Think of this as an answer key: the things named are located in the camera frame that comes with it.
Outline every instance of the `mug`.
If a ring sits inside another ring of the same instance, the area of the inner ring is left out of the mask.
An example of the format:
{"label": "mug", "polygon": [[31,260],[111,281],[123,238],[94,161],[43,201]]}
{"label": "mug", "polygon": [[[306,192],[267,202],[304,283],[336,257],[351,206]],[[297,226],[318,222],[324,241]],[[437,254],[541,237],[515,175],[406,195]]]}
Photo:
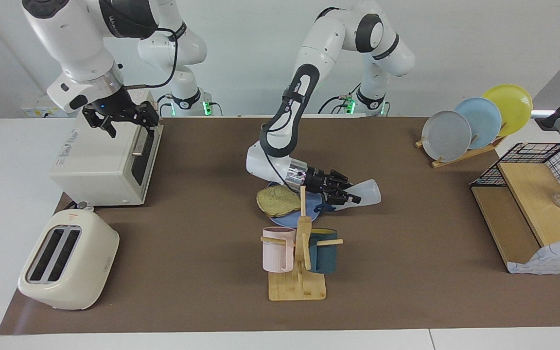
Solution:
{"label": "mug", "polygon": [[269,242],[262,243],[262,268],[265,271],[284,273],[293,271],[293,249],[295,229],[286,227],[265,227],[262,236],[282,239],[286,245]]}
{"label": "mug", "polygon": [[311,272],[332,273],[336,271],[336,244],[317,246],[318,241],[338,238],[338,232],[330,228],[313,228],[308,250],[311,255]]}

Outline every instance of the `brown table mat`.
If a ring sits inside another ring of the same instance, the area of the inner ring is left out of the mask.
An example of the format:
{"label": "brown table mat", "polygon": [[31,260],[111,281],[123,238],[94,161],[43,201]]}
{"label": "brown table mat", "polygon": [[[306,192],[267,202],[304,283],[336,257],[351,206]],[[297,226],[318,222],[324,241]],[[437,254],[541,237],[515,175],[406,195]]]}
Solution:
{"label": "brown table mat", "polygon": [[96,212],[120,233],[98,302],[66,312],[14,295],[0,334],[560,326],[560,275],[511,275],[468,186],[494,152],[439,169],[423,118],[302,120],[293,157],[374,178],[382,203],[325,213],[345,244],[324,301],[271,302],[245,170],[260,119],[165,120],[146,204]]}

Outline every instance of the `pink mug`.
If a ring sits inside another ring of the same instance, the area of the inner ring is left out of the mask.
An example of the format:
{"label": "pink mug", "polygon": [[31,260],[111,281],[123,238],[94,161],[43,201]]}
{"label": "pink mug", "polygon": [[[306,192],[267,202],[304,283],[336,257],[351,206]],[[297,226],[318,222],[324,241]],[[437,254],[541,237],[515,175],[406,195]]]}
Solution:
{"label": "pink mug", "polygon": [[286,227],[265,227],[262,236],[282,239],[286,245],[263,242],[262,243],[262,268],[265,271],[284,273],[293,271],[293,249],[295,242],[295,229]]}

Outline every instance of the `bread slice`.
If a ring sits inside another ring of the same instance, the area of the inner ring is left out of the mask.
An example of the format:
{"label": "bread slice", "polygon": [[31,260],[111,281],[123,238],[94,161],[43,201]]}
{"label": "bread slice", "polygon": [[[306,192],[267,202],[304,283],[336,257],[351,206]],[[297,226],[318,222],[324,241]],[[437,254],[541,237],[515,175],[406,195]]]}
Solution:
{"label": "bread slice", "polygon": [[269,217],[285,216],[300,209],[298,195],[282,185],[270,186],[258,191],[256,204]]}

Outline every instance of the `plate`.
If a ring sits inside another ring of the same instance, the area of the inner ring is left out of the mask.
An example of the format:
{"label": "plate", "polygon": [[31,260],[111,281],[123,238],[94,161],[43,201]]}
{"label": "plate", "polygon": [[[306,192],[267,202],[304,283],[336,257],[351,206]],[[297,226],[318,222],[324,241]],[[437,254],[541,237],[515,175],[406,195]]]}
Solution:
{"label": "plate", "polygon": [[464,155],[473,138],[471,126],[456,111],[434,114],[422,128],[422,146],[429,157],[443,162],[454,161]]}
{"label": "plate", "polygon": [[[277,183],[271,182],[269,186],[275,186]],[[315,221],[321,212],[315,212],[315,207],[323,203],[323,197],[320,193],[310,193],[306,192],[306,215],[311,217],[312,221]],[[285,216],[281,217],[270,217],[269,219],[273,221],[278,226],[284,226],[285,228],[297,228],[298,220],[300,217],[300,212],[291,212]]]}
{"label": "plate", "polygon": [[474,141],[471,142],[470,149],[482,148],[491,144],[500,132],[502,125],[500,111],[487,98],[467,98],[455,107],[455,111],[463,115],[471,126]]}
{"label": "plate", "polygon": [[531,118],[533,98],[520,86],[495,86],[485,91],[483,97],[494,102],[500,110],[503,124],[507,123],[498,133],[499,137],[506,137],[522,129]]}

